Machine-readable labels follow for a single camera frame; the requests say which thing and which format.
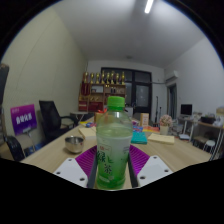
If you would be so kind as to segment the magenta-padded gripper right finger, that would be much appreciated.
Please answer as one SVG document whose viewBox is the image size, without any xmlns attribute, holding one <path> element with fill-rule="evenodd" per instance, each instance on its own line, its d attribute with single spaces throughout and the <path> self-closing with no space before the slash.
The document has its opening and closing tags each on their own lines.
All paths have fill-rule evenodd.
<svg viewBox="0 0 224 224">
<path fill-rule="evenodd" d="M 143 187 L 172 174 L 158 155 L 149 156 L 135 146 L 130 146 L 128 167 L 133 188 Z"/>
</svg>

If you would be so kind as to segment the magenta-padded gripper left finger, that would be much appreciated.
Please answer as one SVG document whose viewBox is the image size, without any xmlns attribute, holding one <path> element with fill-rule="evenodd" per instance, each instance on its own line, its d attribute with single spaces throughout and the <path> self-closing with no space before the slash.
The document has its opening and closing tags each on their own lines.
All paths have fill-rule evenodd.
<svg viewBox="0 0 224 224">
<path fill-rule="evenodd" d="M 93 188 L 97 171 L 97 147 L 93 146 L 76 158 L 66 159 L 54 172 L 67 181 L 84 188 Z"/>
</svg>

